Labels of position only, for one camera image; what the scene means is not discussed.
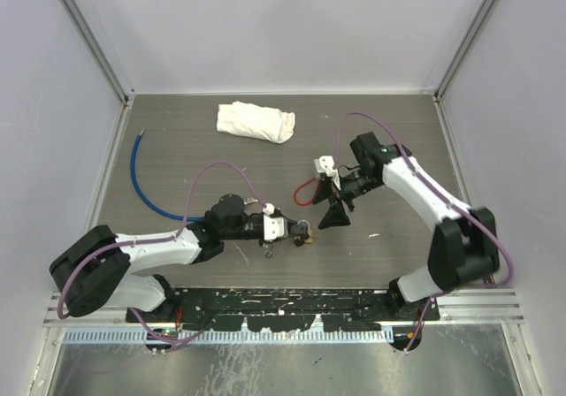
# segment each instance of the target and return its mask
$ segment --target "red cable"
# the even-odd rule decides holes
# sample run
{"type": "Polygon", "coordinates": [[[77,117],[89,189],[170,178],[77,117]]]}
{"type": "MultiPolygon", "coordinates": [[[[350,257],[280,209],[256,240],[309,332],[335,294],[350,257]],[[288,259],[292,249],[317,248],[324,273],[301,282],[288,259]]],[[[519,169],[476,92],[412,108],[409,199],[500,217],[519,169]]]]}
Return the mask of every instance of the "red cable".
{"type": "Polygon", "coordinates": [[[310,204],[312,204],[312,201],[314,200],[315,194],[317,193],[317,190],[318,190],[318,184],[317,184],[317,188],[315,189],[315,193],[312,195],[312,198],[311,198],[308,202],[299,202],[298,199],[297,199],[297,195],[299,194],[299,192],[300,192],[303,188],[305,188],[308,184],[313,183],[314,181],[317,181],[317,179],[316,179],[316,178],[311,178],[311,179],[309,179],[308,181],[303,182],[303,183],[302,183],[300,186],[298,186],[297,189],[294,191],[293,200],[294,200],[294,202],[297,203],[299,206],[309,206],[310,204]]]}

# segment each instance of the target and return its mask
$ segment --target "gray tabletop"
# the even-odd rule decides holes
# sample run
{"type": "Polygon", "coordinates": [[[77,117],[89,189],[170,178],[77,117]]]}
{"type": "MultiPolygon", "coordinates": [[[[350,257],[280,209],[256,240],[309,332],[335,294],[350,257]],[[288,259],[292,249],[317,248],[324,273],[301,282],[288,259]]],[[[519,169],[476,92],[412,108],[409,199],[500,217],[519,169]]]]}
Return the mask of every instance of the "gray tabletop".
{"type": "MultiPolygon", "coordinates": [[[[293,192],[313,176],[312,159],[334,153],[335,131],[344,113],[363,111],[389,124],[418,162],[442,186],[457,194],[454,173],[432,98],[417,95],[140,95],[135,98],[99,223],[114,232],[173,230],[177,221],[160,217],[138,198],[129,175],[135,137],[145,128],[138,152],[141,188],[157,206],[182,215],[196,172],[216,160],[245,168],[257,190],[288,217],[307,219],[316,228],[327,206],[299,207],[293,192]],[[216,131],[218,105],[242,101],[293,111],[294,136],[284,144],[216,131]]],[[[349,142],[374,131],[365,118],[349,118],[342,128],[340,162],[353,164],[349,142]]],[[[313,187],[302,197],[308,199],[313,187]]],[[[223,194],[250,196],[241,178],[226,167],[200,179],[191,214],[197,216],[223,194]]],[[[146,271],[161,273],[176,286],[384,287],[393,278],[426,262],[431,233],[397,194],[380,188],[356,201],[352,225],[315,230],[313,243],[276,245],[266,259],[257,243],[226,243],[222,255],[186,267],[146,271]]]]}

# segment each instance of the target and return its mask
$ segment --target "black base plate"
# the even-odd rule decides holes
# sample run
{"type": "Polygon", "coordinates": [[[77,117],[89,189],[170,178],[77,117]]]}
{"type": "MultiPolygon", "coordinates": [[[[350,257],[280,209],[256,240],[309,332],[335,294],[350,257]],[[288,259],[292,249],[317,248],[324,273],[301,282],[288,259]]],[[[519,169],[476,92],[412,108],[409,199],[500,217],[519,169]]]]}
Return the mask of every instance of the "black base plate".
{"type": "MultiPolygon", "coordinates": [[[[239,331],[244,318],[248,329],[264,327],[277,331],[308,330],[316,315],[321,315],[325,331],[380,330],[380,321],[416,319],[423,302],[414,304],[414,313],[394,313],[386,303],[386,294],[368,289],[226,289],[174,288],[176,304],[182,307],[183,329],[198,331],[239,331]]],[[[174,323],[176,312],[168,317],[142,312],[148,323],[174,323]]],[[[425,319],[440,319],[438,308],[429,308],[425,319]]],[[[127,312],[126,321],[137,320],[127,312]]]]}

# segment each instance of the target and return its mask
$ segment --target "blue cable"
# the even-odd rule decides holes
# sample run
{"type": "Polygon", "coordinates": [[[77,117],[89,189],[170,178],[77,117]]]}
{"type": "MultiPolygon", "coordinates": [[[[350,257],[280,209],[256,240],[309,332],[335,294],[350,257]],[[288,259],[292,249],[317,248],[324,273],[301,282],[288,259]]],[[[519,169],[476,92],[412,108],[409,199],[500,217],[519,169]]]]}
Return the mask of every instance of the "blue cable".
{"type": "MultiPolygon", "coordinates": [[[[135,192],[140,196],[141,200],[154,212],[158,213],[162,217],[169,217],[170,219],[175,219],[176,221],[182,221],[183,217],[179,215],[173,215],[172,213],[165,212],[163,209],[158,208],[155,204],[149,201],[149,199],[142,192],[142,189],[138,185],[138,179],[135,177],[135,158],[138,154],[138,148],[140,147],[140,142],[142,141],[144,129],[141,130],[140,134],[135,138],[134,148],[132,148],[132,156],[130,157],[130,178],[132,179],[132,184],[134,185],[135,192]]],[[[200,221],[204,217],[189,217],[188,220],[191,222],[200,221]]]]}

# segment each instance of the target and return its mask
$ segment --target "white towel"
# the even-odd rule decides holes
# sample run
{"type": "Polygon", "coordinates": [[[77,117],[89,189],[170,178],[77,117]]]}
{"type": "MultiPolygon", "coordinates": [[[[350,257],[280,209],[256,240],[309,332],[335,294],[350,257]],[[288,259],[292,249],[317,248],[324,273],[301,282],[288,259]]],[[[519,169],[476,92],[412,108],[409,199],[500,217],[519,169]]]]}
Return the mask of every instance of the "white towel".
{"type": "Polygon", "coordinates": [[[235,102],[218,106],[216,129],[241,137],[281,143],[293,136],[294,113],[235,102]]]}

